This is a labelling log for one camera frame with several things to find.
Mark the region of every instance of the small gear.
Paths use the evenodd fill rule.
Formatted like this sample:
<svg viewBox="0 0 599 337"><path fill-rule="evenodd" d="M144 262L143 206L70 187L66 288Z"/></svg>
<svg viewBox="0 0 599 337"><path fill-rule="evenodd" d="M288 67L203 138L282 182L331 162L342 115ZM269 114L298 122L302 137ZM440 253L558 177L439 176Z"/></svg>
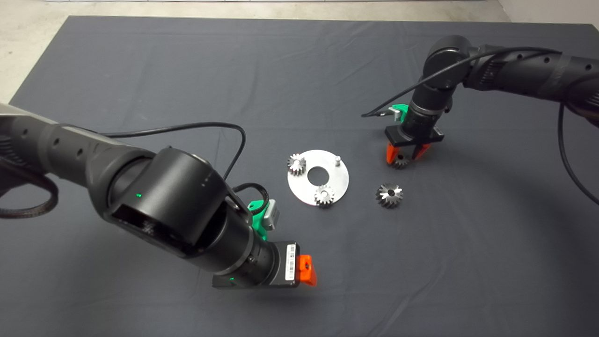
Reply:
<svg viewBox="0 0 599 337"><path fill-rule="evenodd" d="M299 154L291 155L287 158L287 169L294 176L302 175L305 172L305 159Z"/></svg>
<svg viewBox="0 0 599 337"><path fill-rule="evenodd" d="M397 156L395 156L395 160L393 160L393 162L390 164L390 166L396 170L401 170L401 169L405 168L406 165L409 163L410 163L410 159L408 159L408 157L406 157L400 153L400 154L397 154Z"/></svg>
<svg viewBox="0 0 599 337"><path fill-rule="evenodd" d="M399 185L385 183L376 191L376 199L386 208L397 207L404 198L404 193Z"/></svg>
<svg viewBox="0 0 599 337"><path fill-rule="evenodd" d="M318 186L314 193L314 201L320 207L330 206L335 200L335 192L330 186L321 185Z"/></svg>

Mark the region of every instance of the mounting hole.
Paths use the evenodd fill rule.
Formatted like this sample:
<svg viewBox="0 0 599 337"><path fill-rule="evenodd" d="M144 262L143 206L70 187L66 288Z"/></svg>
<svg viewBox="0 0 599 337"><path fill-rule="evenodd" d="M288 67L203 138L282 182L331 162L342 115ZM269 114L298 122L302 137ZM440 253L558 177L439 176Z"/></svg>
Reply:
<svg viewBox="0 0 599 337"><path fill-rule="evenodd" d="M314 186L321 186L329 182L329 173L322 167L313 167L308 172L308 180Z"/></svg>

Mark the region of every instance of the barcode label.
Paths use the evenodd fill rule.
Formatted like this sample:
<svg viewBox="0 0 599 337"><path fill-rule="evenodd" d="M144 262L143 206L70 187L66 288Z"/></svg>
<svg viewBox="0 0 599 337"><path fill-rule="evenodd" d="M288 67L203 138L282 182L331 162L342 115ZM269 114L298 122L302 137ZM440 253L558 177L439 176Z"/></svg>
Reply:
<svg viewBox="0 0 599 337"><path fill-rule="evenodd" d="M295 279L295 245L287 245L287 261L285 263L285 281Z"/></svg>

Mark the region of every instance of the metal plate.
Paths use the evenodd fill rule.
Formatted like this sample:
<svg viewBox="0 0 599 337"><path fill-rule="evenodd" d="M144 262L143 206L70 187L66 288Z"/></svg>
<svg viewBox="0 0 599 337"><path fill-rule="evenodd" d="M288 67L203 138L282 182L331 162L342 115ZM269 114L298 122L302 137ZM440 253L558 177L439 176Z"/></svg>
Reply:
<svg viewBox="0 0 599 337"><path fill-rule="evenodd" d="M308 180L308 173L315 167L321 167L329 174L329 181L326 185L333 189L335 198L333 203L336 203L347 191L349 186L349 172L343 163L339 162L339 166L335 166L336 155L323 150L310 150L301 154L305 158L305 172L301 176L294 176L287 173L287 181L289 188L298 199L312 206L317 206L314 200L314 193L318 186L313 185Z"/></svg>

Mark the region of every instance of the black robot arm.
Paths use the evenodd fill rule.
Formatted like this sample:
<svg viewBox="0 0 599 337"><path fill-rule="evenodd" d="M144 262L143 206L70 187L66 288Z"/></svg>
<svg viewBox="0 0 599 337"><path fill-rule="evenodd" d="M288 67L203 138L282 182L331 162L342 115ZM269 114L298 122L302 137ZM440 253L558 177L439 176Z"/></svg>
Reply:
<svg viewBox="0 0 599 337"><path fill-rule="evenodd" d="M451 110L452 95L460 83L480 91L505 91L561 102L599 126L599 60L596 59L533 47L472 47L466 38L450 36L431 48L422 79L424 83L415 87L403 122L385 130L392 146L416 145L413 158L420 146L443 139L435 124L443 113ZM377 111L398 97L366 116L387 114Z"/></svg>
<svg viewBox="0 0 599 337"><path fill-rule="evenodd" d="M297 243L258 235L253 214L206 160L173 148L155 154L0 104L0 196L25 183L55 194L46 173L87 188L104 220L213 273L215 287L300 283ZM0 218L9 213L0 209Z"/></svg>

